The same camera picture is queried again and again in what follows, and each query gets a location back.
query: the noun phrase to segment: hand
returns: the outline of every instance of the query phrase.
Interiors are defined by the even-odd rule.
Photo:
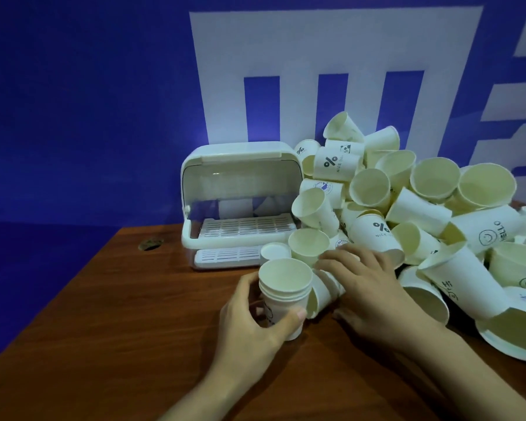
[[[257,272],[239,280],[234,295],[220,311],[217,351],[211,373],[222,376],[244,394],[261,379],[287,337],[306,318],[306,311],[290,311],[276,325],[261,328],[250,313],[250,287]]]
[[[385,254],[345,244],[320,255],[315,268],[330,272],[345,287],[355,311],[341,308],[334,316],[364,338],[409,355],[445,330],[401,287]]]

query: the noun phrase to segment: white drain rack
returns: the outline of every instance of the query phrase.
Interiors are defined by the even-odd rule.
[[[199,269],[259,265],[259,251],[269,242],[287,242],[296,230],[288,213],[269,217],[206,219],[199,232],[202,249],[195,254]]]

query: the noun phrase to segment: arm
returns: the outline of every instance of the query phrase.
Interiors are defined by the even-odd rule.
[[[220,311],[217,350],[204,379],[159,421],[219,421],[258,382],[287,337],[306,318],[290,311],[276,325],[261,328],[250,313],[248,296],[257,272],[242,276]]]
[[[336,310],[337,319],[418,364],[464,418],[526,421],[526,400],[409,297],[387,256],[351,244],[339,248],[315,265],[333,274],[354,303],[355,311]]]

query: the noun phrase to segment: percent symbol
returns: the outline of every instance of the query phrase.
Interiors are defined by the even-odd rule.
[[[329,158],[329,157],[325,157],[325,162],[323,163],[323,166],[324,167],[329,167],[329,165],[335,165],[335,162],[333,161],[337,161],[338,158],[336,156],[333,156],[332,158]]]
[[[389,232],[387,226],[383,223],[373,223],[372,224],[373,226],[375,227],[379,227],[380,228],[380,232],[384,231],[384,232]]]

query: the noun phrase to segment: pile of paper cups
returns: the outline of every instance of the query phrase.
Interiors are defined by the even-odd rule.
[[[299,230],[288,244],[261,249],[269,321],[295,305],[314,318],[343,294],[332,275],[313,267],[324,251],[354,242],[386,254],[394,268],[409,265],[400,284],[432,318],[448,321],[445,295],[489,344],[526,360],[526,207],[509,206],[517,187],[511,172],[417,160],[400,149],[394,127],[365,136],[347,112],[323,136],[325,146],[302,140],[295,147],[304,174],[292,204]]]

